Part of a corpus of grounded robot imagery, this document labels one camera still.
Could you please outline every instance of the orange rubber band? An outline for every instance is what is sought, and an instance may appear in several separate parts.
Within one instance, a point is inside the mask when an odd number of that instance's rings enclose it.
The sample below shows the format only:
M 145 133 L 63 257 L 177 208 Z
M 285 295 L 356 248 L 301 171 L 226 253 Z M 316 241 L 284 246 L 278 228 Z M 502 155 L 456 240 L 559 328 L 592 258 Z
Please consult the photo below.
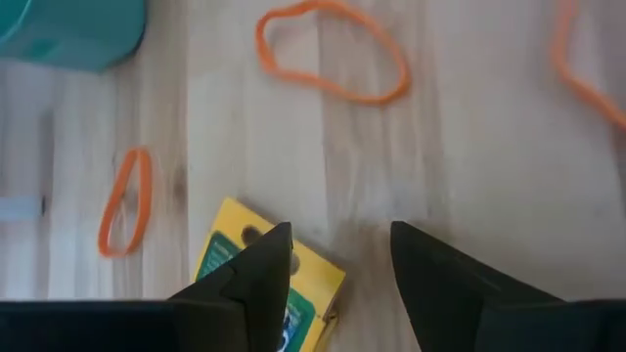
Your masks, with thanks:
M 552 61 L 557 74 L 576 95 L 602 113 L 606 119 L 626 129 L 626 114 L 608 97 L 596 91 L 589 83 L 577 78 L 567 62 L 567 50 L 571 34 L 571 23 L 576 18 L 576 0 L 557 0 L 557 27 L 552 44 Z
M 111 226 L 113 217 L 119 208 L 119 204 L 126 191 L 128 185 L 128 179 L 133 169 L 135 161 L 139 161 L 139 208 L 137 222 L 135 224 L 135 231 L 130 244 L 122 251 L 116 250 L 110 247 L 109 237 L 111 233 Z M 100 224 L 100 232 L 98 234 L 98 249 L 100 254 L 105 257 L 122 257 L 134 252 L 141 243 L 148 225 L 148 219 L 150 218 L 150 207 L 152 203 L 153 181 L 152 181 L 152 163 L 148 151 L 143 148 L 136 148 L 128 151 L 124 161 L 121 164 L 109 202 L 105 208 L 105 213 L 102 217 L 102 223 Z
M 315 74 L 280 68 L 276 62 L 274 53 L 272 53 L 272 50 L 265 41 L 265 25 L 274 18 L 296 17 L 313 10 L 326 10 L 351 18 L 369 29 L 377 40 L 391 53 L 393 60 L 398 65 L 400 80 L 397 87 L 382 96 L 366 96 L 348 92 L 339 87 L 337 84 Z M 287 81 L 320 88 L 356 103 L 370 105 L 387 104 L 402 96 L 411 85 L 409 67 L 404 59 L 404 56 L 402 55 L 399 45 L 395 43 L 391 36 L 384 32 L 382 27 L 380 27 L 374 19 L 354 8 L 349 7 L 347 4 L 338 1 L 307 0 L 295 5 L 287 6 L 286 8 L 269 11 L 256 24 L 256 52 L 261 65 L 267 73 Z

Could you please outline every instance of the yellow cardboard box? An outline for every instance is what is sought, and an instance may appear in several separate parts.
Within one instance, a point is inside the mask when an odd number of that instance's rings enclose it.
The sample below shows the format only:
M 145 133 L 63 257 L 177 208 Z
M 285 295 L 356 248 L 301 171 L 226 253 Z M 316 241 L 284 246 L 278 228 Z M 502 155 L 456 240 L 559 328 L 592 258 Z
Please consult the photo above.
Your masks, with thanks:
M 262 236 L 273 227 L 238 201 L 224 199 L 207 236 L 196 279 L 235 255 L 235 251 L 245 248 L 246 242 L 249 244 L 246 234 L 257 232 Z M 298 241 L 293 241 L 293 254 L 299 259 L 296 260 L 299 266 L 291 275 L 288 299 L 292 327 L 284 331 L 288 343 L 281 351 L 312 352 L 321 336 L 328 335 L 325 328 L 335 325 L 332 306 L 345 272 Z

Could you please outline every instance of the wood grain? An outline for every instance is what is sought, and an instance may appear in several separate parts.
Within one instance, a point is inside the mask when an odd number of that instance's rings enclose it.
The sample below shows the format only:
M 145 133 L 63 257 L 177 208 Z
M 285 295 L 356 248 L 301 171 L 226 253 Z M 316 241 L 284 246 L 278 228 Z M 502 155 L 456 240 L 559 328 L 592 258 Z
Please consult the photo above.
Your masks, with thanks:
M 166 297 L 189 282 L 224 197 L 292 221 L 346 269 L 331 351 L 419 348 L 391 268 L 396 219 L 561 297 L 626 296 L 623 133 L 553 74 L 552 2 L 350 0 L 411 66 L 413 89 L 380 108 L 261 71 L 255 23 L 290 3 L 151 1 L 142 47 L 103 75 L 0 64 L 0 196 L 49 205 L 40 221 L 0 224 L 1 297 Z M 621 102 L 619 6 L 584 4 L 571 56 Z M 359 92 L 397 79 L 354 23 L 270 24 L 282 65 Z M 110 261 L 96 234 L 135 145 L 153 156 L 153 215 L 141 250 Z M 135 196 L 132 183 L 117 244 Z

